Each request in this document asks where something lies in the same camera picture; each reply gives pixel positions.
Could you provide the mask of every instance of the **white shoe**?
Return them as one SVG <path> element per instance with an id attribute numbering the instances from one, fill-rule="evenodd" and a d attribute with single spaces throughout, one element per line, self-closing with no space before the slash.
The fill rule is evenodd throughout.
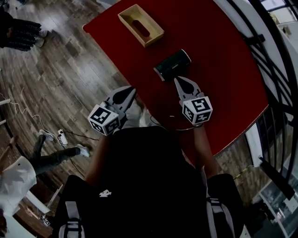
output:
<path id="1" fill-rule="evenodd" d="M 46 141 L 53 141 L 54 140 L 54 136 L 50 133 L 47 133 L 45 130 L 39 130 L 38 135 L 46 136 Z"/>
<path id="2" fill-rule="evenodd" d="M 90 157 L 90 152 L 87 147 L 82 146 L 81 144 L 77 144 L 76 147 L 78 147 L 81 151 L 80 155 L 83 155 L 85 157 Z"/>
<path id="3" fill-rule="evenodd" d="M 42 37 L 42 38 L 45 38 L 48 34 L 48 31 L 40 31 L 39 32 L 39 36 Z"/>
<path id="4" fill-rule="evenodd" d="M 45 39 L 41 38 L 36 41 L 35 45 L 37 47 L 42 47 L 44 43 L 45 43 Z"/>

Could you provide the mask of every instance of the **fiducial marker cube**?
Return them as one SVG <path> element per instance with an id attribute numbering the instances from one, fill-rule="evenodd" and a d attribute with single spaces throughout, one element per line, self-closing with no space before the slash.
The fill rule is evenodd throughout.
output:
<path id="1" fill-rule="evenodd" d="M 193 124 L 209 121 L 212 106 L 208 97 L 192 99 L 183 102 L 182 114 Z"/>
<path id="2" fill-rule="evenodd" d="M 100 105 L 95 105 L 88 121 L 93 129 L 106 136 L 120 126 L 119 115 Z"/>

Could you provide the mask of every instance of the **metal railing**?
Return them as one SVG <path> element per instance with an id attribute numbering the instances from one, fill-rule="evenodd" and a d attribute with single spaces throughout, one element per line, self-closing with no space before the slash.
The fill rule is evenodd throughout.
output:
<path id="1" fill-rule="evenodd" d="M 282 62 L 285 67 L 287 77 L 281 72 L 281 70 L 275 65 L 275 63 L 270 59 L 266 48 L 263 45 L 263 42 L 266 41 L 263 35 L 258 34 L 254 28 L 254 26 L 250 23 L 245 14 L 241 11 L 238 5 L 233 0 L 227 0 L 228 3 L 235 9 L 237 14 L 242 18 L 242 20 L 246 23 L 247 27 L 251 31 L 253 37 L 248 38 L 244 34 L 240 32 L 244 41 L 246 42 L 248 48 L 250 49 L 253 58 L 255 59 L 256 64 L 261 68 L 268 77 L 272 80 L 277 98 L 273 95 L 271 90 L 265 84 L 263 79 L 265 91 L 267 94 L 268 102 L 269 102 L 269 112 L 267 113 L 267 117 L 270 117 L 270 121 L 272 124 L 267 124 L 266 117 L 263 115 L 259 122 L 257 123 L 261 146 L 263 151 L 263 156 L 261 158 L 261 168 L 263 171 L 271 178 L 271 180 L 278 186 L 278 188 L 284 193 L 284 195 L 291 199 L 295 194 L 294 190 L 289 186 L 288 182 L 290 179 L 290 175 L 293 170 L 296 152 L 297 152 L 297 141 L 298 141 L 298 125 L 297 125 L 297 113 L 298 113 L 298 84 L 296 79 L 295 70 L 293 67 L 293 62 L 291 60 L 288 49 L 282 39 L 282 35 L 279 32 L 275 22 L 271 18 L 268 11 L 263 7 L 260 0 L 249 0 L 252 7 L 256 10 L 258 15 L 261 17 L 262 21 L 270 31 L 270 34 L 277 46 L 277 49 L 280 53 Z M 284 7 L 289 7 L 290 2 L 285 1 L 286 4 Z M 292 11 L 295 16 L 297 15 L 296 9 L 294 6 L 291 6 Z M 283 167 L 284 167 L 284 157 L 285 157 L 285 143 L 286 143 L 286 124 L 288 120 L 285 116 L 285 113 L 288 113 L 293 116 L 293 120 L 291 121 L 291 126 L 293 127 L 293 135 L 292 135 L 292 143 L 291 143 L 291 157 L 288 172 L 285 177 L 282 176 Z M 280 131 L 276 130 L 276 121 L 277 118 L 280 123 Z M 262 126 L 264 127 L 264 138 L 262 138 L 260 133 L 260 122 L 263 122 Z M 269 140 L 269 131 L 273 133 L 273 143 L 271 144 Z M 277 157 L 277 138 L 281 137 L 282 146 L 281 146 L 281 157 Z M 271 147 L 273 146 L 274 156 L 271 153 Z M 278 169 L 278 161 L 281 161 L 280 172 Z"/>

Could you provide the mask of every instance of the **wooden tray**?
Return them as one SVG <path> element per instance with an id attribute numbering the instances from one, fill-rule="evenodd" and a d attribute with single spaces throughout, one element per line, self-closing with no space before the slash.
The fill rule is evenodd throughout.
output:
<path id="1" fill-rule="evenodd" d="M 151 45 L 164 34 L 164 30 L 137 4 L 118 16 L 144 47 Z"/>

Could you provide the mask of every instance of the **power strip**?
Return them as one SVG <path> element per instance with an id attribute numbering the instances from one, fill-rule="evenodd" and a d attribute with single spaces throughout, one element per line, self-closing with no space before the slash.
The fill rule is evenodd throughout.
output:
<path id="1" fill-rule="evenodd" d="M 58 131 L 58 137 L 57 138 L 58 138 L 58 140 L 59 140 L 59 142 L 62 146 L 67 146 L 68 141 L 67 141 L 65 133 L 63 132 L 62 129 L 60 129 Z"/>

